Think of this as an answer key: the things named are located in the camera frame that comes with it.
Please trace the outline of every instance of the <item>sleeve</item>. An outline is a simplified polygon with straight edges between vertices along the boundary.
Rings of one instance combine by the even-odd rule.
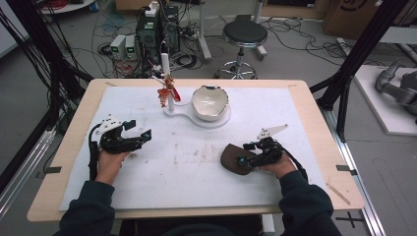
[[[55,235],[110,235],[115,215],[110,206],[113,192],[110,185],[86,181],[79,198],[70,202]]]
[[[300,171],[292,171],[281,179],[282,200],[279,207],[289,235],[341,235],[331,220],[333,207],[328,194],[316,185],[309,185]]]

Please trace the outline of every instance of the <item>bowl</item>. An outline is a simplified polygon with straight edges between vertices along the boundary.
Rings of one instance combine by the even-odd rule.
[[[225,90],[218,86],[202,86],[191,98],[197,117],[205,121],[216,121],[226,113],[229,97]]]

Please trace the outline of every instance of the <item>hand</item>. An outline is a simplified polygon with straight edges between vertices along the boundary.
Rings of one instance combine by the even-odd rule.
[[[102,150],[98,156],[98,173],[95,181],[112,185],[122,166],[122,161],[129,154],[129,151],[110,154],[107,151]]]
[[[260,169],[272,172],[278,179],[282,178],[289,172],[297,170],[292,163],[291,158],[289,158],[285,153],[282,154],[281,159],[276,163],[261,166]]]

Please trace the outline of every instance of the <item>metal rail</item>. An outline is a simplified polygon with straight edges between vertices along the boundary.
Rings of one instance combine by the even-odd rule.
[[[341,155],[343,156],[344,160],[346,161],[347,165],[349,166],[350,170],[355,170],[357,175],[353,175],[353,180],[356,183],[356,186],[359,189],[359,192],[362,195],[362,198],[365,201],[365,206],[361,209],[361,212],[365,218],[367,227],[373,236],[385,236],[386,233],[384,232],[383,225],[381,224],[380,219],[378,218],[378,214],[375,211],[374,205],[372,204],[371,198],[368,195],[368,192],[365,188],[365,185],[362,181],[361,175],[356,167],[355,160],[353,159],[352,154],[350,153],[349,147],[347,143],[345,143],[340,136],[337,134],[336,131],[336,121],[332,111],[326,111],[321,108],[322,114],[328,123],[328,128],[336,142],[336,145],[339,148]]]
[[[21,189],[24,187],[29,177],[42,160],[52,141],[55,139],[56,131],[45,131],[31,150],[28,158],[21,165],[20,169],[9,182],[6,189],[0,196],[0,221],[3,219],[12,203],[15,201]]]

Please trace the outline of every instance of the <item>brown object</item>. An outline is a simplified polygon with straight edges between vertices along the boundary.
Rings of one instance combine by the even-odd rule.
[[[255,156],[255,154],[241,147],[229,144],[221,154],[220,163],[224,168],[238,175],[247,175],[251,173],[254,168],[249,165],[239,165],[237,161],[238,156],[252,157]]]
[[[331,0],[323,30],[325,34],[358,39],[377,10],[375,1]]]
[[[328,0],[316,0],[314,7],[270,5],[268,4],[268,1],[266,1],[262,9],[262,16],[300,19],[322,19],[327,9]]]

